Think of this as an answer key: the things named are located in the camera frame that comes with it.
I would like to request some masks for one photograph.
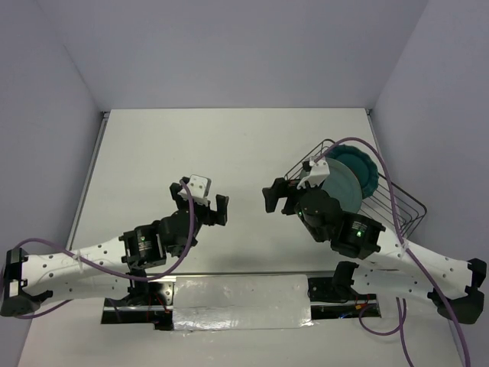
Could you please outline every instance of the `plate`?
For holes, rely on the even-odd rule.
[[[361,207],[362,191],[355,174],[342,162],[326,158],[329,165],[329,176],[322,183],[322,189],[330,197],[339,201],[343,211],[358,213]]]
[[[353,172],[360,183],[363,198],[374,195],[379,186],[379,171],[368,154],[351,145],[339,145],[329,152],[328,158],[343,163]]]

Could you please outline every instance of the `wire dish rack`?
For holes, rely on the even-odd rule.
[[[295,180],[299,178],[300,172],[303,169],[302,162],[308,160],[309,157],[320,155],[325,149],[330,147],[335,142],[331,139],[325,139],[315,146],[309,153],[297,162],[283,177],[286,180]],[[408,194],[401,187],[392,183],[394,187],[394,196],[396,198],[395,209],[399,214],[401,232],[403,236],[408,238],[413,234],[414,230],[421,223],[427,213],[426,206],[419,200]],[[392,209],[390,204],[389,188],[387,180],[383,174],[379,173],[379,186],[374,195],[363,199],[360,214],[368,216],[384,225],[388,224],[393,228]]]

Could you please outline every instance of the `purple cable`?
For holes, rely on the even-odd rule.
[[[403,299],[404,315],[400,311],[400,301],[398,297],[396,297],[396,302],[397,302],[397,312],[399,314],[400,345],[403,347],[403,352],[404,352],[404,356],[406,357],[407,364],[410,365],[410,367],[414,367],[410,354],[407,352],[406,338],[404,337],[404,321],[406,320],[406,300]]]
[[[38,317],[41,317],[41,316],[44,316],[44,315],[47,315],[48,313],[50,312],[53,312],[55,310],[57,310],[58,308],[60,308],[61,306],[64,306],[65,304],[67,304],[68,302],[71,302],[72,300],[64,300],[63,302],[57,304],[56,306],[54,307],[51,307],[49,310],[45,310],[41,313],[36,313],[35,315],[27,315],[27,316],[16,316],[18,319],[22,319],[22,320],[32,320],[32,319],[37,319]]]
[[[111,298],[107,298],[108,302],[110,303],[110,305],[114,308],[114,311],[115,311],[115,317],[117,317],[117,321],[119,323],[122,323],[122,317],[121,317],[121,313],[119,312],[119,309],[117,308],[117,306],[115,305],[115,302],[113,299]]]
[[[101,272],[104,272],[104,273],[107,273],[107,274],[110,274],[110,275],[114,275],[114,276],[119,277],[119,278],[128,279],[130,281],[149,282],[149,281],[154,281],[154,280],[160,279],[162,277],[165,277],[168,274],[171,274],[172,271],[175,270],[182,263],[183,259],[189,253],[190,247],[192,247],[193,232],[194,232],[194,229],[195,229],[195,217],[194,217],[194,208],[193,208],[192,193],[190,193],[190,189],[188,188],[188,186],[182,180],[180,181],[180,185],[182,185],[183,189],[186,191],[186,194],[187,194],[187,196],[189,198],[189,216],[190,216],[189,236],[186,239],[185,248],[183,249],[182,254],[175,261],[175,264],[173,264],[172,266],[170,266],[166,271],[164,271],[163,273],[156,274],[153,277],[147,277],[147,278],[145,278],[145,277],[136,277],[134,275],[127,275],[127,274],[124,274],[124,273],[119,273],[118,271],[113,271],[111,269],[104,268],[104,267],[96,264],[95,262],[91,262],[90,260],[87,260],[84,257],[80,257],[79,260],[83,264],[87,264],[88,266],[90,266],[92,268],[95,268],[95,269],[98,269]],[[58,252],[62,252],[63,254],[65,254],[67,256],[70,256],[71,258],[73,256],[75,256],[75,254],[72,253],[71,251],[66,250],[62,246],[56,245],[55,243],[53,243],[51,241],[47,241],[46,239],[37,239],[37,238],[25,239],[24,241],[19,242],[14,248],[20,248],[21,246],[23,246],[23,245],[25,245],[26,243],[29,243],[29,242],[42,243],[43,245],[49,246],[51,248],[54,248]],[[39,313],[39,314],[36,314],[36,315],[21,316],[21,317],[18,317],[18,318],[21,318],[21,319],[35,319],[35,318],[40,317],[40,316],[43,316],[43,315],[45,315],[45,314],[47,314],[49,312],[52,312],[52,311],[57,310],[58,308],[60,308],[64,304],[67,304],[70,301],[71,300],[65,300],[64,302],[61,302],[60,304],[57,304],[56,306],[50,308],[49,310],[46,310],[46,311],[44,311],[42,313]]]
[[[387,185],[389,187],[389,196],[390,196],[390,205],[392,207],[392,217],[394,221],[394,228],[396,230],[397,238],[399,239],[401,245],[404,243],[403,239],[403,234],[400,229],[400,224],[399,224],[399,214],[395,210],[396,208],[396,200],[394,198],[394,190],[393,190],[393,185],[392,185],[392,180],[390,179],[389,171],[387,170],[387,165],[384,162],[384,159],[381,157],[381,155],[377,152],[377,150],[370,145],[367,141],[360,139],[360,138],[355,138],[355,137],[350,137],[350,138],[343,138],[338,140],[336,143],[331,145],[329,148],[327,148],[322,154],[320,154],[314,161],[317,162],[321,158],[325,157],[333,148],[336,148],[340,144],[346,142],[346,141],[358,141],[362,143],[363,145],[367,146],[377,157],[378,161],[381,163],[382,169],[384,170],[385,178],[387,181]],[[464,357],[465,357],[465,367],[471,367],[471,357],[469,355],[468,351],[468,345],[467,345],[467,340],[465,340],[464,332],[461,329],[460,323],[457,320],[457,317],[455,315],[455,312],[452,308],[452,306],[449,303],[449,300],[447,300],[446,296],[443,294],[441,288],[437,285],[435,279],[431,276],[431,274],[428,272],[428,270],[423,266],[421,261],[413,254],[413,252],[407,248],[406,253],[412,258],[412,260],[418,265],[419,269],[423,272],[423,274],[428,278],[429,282],[432,284],[432,286],[435,288],[436,292],[440,296],[443,304],[446,307],[446,310],[449,312],[450,318],[452,319],[453,323],[455,324],[455,329],[457,330],[458,338],[460,339],[461,347],[464,351]],[[403,326],[400,325],[400,332],[401,332],[401,342],[403,342]],[[405,354],[407,353],[407,349],[404,348],[405,345],[403,345],[403,350]],[[409,356],[406,354],[406,359],[408,363],[410,362]]]
[[[396,298],[397,300],[397,303],[398,303],[398,308],[400,310],[400,304],[399,304],[399,298]],[[367,330],[369,333],[372,333],[374,335],[377,335],[377,336],[389,336],[389,335],[393,335],[395,333],[397,333],[401,326],[404,325],[404,321],[406,321],[406,315],[407,315],[407,304],[406,304],[406,300],[403,299],[403,310],[402,310],[402,313],[401,313],[401,318],[399,319],[400,323],[399,325],[394,329],[394,330],[391,330],[391,331],[387,331],[385,333],[381,333],[380,331],[375,331],[375,330],[372,330],[370,329],[369,327],[367,327],[365,324],[364,324],[364,321],[363,321],[363,316],[364,316],[364,313],[366,310],[368,310],[369,308],[372,308],[374,307],[373,304],[370,304],[366,307],[363,307],[358,315],[358,321],[360,321],[360,325],[361,327],[363,327],[365,330]]]

